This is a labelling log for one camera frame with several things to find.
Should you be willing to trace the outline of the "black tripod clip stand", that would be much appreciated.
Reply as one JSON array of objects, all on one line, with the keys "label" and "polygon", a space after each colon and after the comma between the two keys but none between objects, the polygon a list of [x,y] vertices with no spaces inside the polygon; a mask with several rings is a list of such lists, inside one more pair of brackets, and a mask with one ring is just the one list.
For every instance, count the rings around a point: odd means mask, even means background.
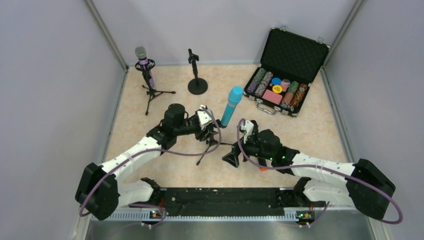
[{"label": "black tripod clip stand", "polygon": [[[217,120],[217,124],[219,126],[218,128],[216,128],[215,125],[212,124],[212,123],[209,124],[207,127],[215,127],[215,129],[217,129],[217,130],[219,130],[221,127],[226,128],[226,126],[223,126],[221,124],[221,121],[219,119]],[[210,139],[206,140],[205,143],[207,144],[208,147],[206,148],[206,150],[204,151],[204,153],[207,152],[207,151],[209,151],[211,147],[218,145],[218,141],[214,137],[213,138],[211,137]],[[232,144],[231,143],[226,143],[226,142],[221,142],[221,145],[231,146]],[[205,155],[202,155],[200,157],[200,159],[197,161],[197,163],[196,163],[197,166],[201,163],[201,161],[204,158],[204,156]]]}]

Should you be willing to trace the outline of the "black round-base mic stand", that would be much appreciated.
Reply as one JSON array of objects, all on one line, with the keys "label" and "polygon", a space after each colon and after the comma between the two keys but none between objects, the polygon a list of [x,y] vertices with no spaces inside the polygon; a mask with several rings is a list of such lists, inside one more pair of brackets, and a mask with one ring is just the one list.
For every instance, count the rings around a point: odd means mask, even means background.
[{"label": "black round-base mic stand", "polygon": [[188,83],[188,91],[193,95],[202,95],[208,90],[208,83],[205,79],[198,76],[197,62],[200,60],[199,56],[194,54],[192,50],[188,49],[188,63],[192,66],[194,78]]}]

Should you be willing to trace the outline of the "light blue microphone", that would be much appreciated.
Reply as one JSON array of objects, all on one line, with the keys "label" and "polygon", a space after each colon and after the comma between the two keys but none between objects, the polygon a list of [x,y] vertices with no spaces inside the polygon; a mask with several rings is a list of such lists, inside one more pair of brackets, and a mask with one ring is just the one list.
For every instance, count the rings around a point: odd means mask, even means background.
[{"label": "light blue microphone", "polygon": [[234,86],[229,92],[227,104],[225,106],[223,115],[220,119],[220,123],[223,127],[227,127],[237,105],[241,102],[244,95],[244,89],[241,86]]}]

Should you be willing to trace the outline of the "tripod stand with shock mount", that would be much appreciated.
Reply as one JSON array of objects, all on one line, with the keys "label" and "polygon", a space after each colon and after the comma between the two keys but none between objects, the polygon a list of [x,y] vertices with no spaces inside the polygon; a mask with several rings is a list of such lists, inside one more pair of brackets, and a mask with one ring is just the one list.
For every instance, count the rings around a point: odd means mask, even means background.
[{"label": "tripod stand with shock mount", "polygon": [[162,94],[176,94],[175,91],[162,91],[162,90],[157,90],[155,88],[155,82],[151,72],[151,70],[155,66],[156,66],[155,61],[152,59],[148,59],[147,57],[139,58],[138,62],[135,64],[136,70],[142,72],[143,79],[146,83],[146,86],[142,85],[142,87],[146,89],[146,94],[148,95],[147,108],[145,112],[146,116],[149,114],[151,102],[155,98],[157,98],[158,96]]}]

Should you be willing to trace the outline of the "purple glitter microphone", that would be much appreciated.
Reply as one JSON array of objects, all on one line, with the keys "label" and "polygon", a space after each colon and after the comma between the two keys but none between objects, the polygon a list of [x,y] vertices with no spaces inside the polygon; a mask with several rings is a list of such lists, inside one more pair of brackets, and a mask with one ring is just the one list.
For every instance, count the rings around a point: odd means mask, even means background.
[{"label": "purple glitter microphone", "polygon": [[154,89],[155,82],[152,77],[151,69],[155,67],[155,61],[147,58],[147,51],[143,46],[136,47],[134,52],[138,58],[135,68],[142,72],[143,78],[148,84],[148,87]]}]

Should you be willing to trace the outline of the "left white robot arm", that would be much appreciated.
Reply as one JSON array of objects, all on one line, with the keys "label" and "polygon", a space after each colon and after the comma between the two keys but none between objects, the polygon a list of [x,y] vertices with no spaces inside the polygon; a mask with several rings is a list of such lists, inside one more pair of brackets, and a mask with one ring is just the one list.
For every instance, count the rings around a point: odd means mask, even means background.
[{"label": "left white robot arm", "polygon": [[201,105],[192,116],[186,116],[185,107],[172,103],[164,112],[163,119],[150,129],[139,142],[118,156],[97,165],[89,163],[83,170],[75,193],[80,204],[79,215],[89,214],[105,220],[116,209],[133,203],[148,202],[154,187],[146,180],[125,183],[125,179],[144,164],[171,151],[179,136],[194,135],[203,142],[220,132],[212,110]]}]

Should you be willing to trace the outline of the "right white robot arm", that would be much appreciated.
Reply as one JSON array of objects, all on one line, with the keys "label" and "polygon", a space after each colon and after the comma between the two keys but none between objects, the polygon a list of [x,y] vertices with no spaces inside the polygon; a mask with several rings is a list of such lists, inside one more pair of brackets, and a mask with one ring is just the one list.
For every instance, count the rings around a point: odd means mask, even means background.
[{"label": "right white robot arm", "polygon": [[298,177],[294,192],[300,202],[330,202],[355,207],[375,220],[383,221],[396,190],[389,178],[367,159],[342,163],[312,157],[281,143],[270,129],[259,130],[254,120],[238,126],[242,137],[222,160],[239,167],[252,157],[257,166]]}]

